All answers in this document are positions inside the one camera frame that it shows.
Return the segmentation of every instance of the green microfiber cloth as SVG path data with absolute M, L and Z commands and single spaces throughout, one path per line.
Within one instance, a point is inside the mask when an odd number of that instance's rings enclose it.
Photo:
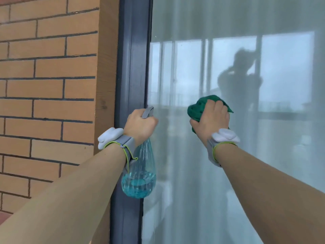
M 210 96 L 207 96 L 207 97 L 202 97 L 200 98 L 196 104 L 193 104 L 193 105 L 190 105 L 188 108 L 187 108 L 187 114 L 189 115 L 190 118 L 192 118 L 193 120 L 199 122 L 201 120 L 201 116 L 202 116 L 202 113 L 204 111 L 204 108 L 205 108 L 205 104 L 206 102 L 208 101 L 208 99 L 211 99 L 213 100 L 214 102 L 217 102 L 217 101 L 222 101 L 224 103 L 225 106 L 228 107 L 228 112 L 230 113 L 233 113 L 233 111 L 230 109 L 230 107 L 225 103 L 225 101 L 223 101 L 221 98 L 219 98 L 218 96 L 216 95 L 210 95 Z

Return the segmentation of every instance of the sheer curtain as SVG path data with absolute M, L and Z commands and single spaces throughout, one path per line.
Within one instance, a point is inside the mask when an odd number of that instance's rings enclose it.
M 324 0 L 153 0 L 148 105 L 157 185 L 143 244 L 259 244 L 187 106 L 221 96 L 241 148 L 325 191 Z

